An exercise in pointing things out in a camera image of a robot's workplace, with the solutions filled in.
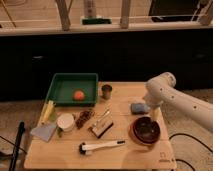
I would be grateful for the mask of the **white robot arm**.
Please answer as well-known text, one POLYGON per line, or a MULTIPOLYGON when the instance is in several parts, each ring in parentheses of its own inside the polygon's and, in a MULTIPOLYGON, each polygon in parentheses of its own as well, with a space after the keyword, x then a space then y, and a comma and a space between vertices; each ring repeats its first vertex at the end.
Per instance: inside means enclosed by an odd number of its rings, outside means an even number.
POLYGON ((145 83, 147 89, 145 102, 152 109, 166 102, 213 133, 213 104, 184 94, 176 90, 175 85, 176 78, 170 72, 149 79, 145 83))

